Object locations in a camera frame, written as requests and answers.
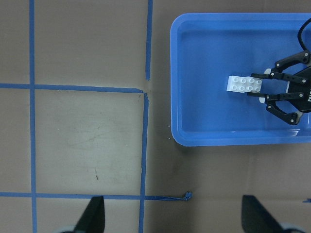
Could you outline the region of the left-image left gripper right finger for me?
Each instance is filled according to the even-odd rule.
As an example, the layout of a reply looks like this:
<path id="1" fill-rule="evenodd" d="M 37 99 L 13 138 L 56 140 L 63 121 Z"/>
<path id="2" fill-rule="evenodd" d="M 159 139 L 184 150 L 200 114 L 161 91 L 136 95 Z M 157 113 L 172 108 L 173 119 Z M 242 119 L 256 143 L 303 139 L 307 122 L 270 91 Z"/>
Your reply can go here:
<path id="1" fill-rule="evenodd" d="M 253 195 L 242 197 L 242 229 L 245 233 L 282 233 L 284 229 Z"/>

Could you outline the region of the left-image left gripper black left finger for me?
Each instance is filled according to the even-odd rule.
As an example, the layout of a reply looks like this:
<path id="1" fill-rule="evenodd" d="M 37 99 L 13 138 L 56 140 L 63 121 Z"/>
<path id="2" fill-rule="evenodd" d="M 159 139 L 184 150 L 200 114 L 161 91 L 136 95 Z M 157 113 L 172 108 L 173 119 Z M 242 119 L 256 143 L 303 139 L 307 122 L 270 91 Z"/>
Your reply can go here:
<path id="1" fill-rule="evenodd" d="M 104 197 L 92 197 L 74 227 L 74 233 L 103 233 L 105 229 Z"/>

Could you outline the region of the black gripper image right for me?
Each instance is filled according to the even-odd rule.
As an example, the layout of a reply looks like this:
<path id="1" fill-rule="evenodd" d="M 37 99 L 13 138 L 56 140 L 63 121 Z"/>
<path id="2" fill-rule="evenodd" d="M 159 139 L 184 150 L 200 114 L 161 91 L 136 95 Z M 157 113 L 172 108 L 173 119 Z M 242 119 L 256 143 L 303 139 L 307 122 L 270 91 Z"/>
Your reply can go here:
<path id="1" fill-rule="evenodd" d="M 252 73 L 251 77 L 258 79 L 276 79 L 288 83 L 285 93 L 262 94 L 247 93 L 248 96 L 264 98 L 266 110 L 289 125 L 297 125 L 304 113 L 311 111 L 311 53 L 304 50 L 275 62 L 274 68 L 268 68 L 264 74 Z M 305 64 L 307 67 L 302 71 L 291 75 L 283 71 L 297 64 Z M 287 101 L 297 111 L 286 113 L 277 106 L 278 101 Z"/>

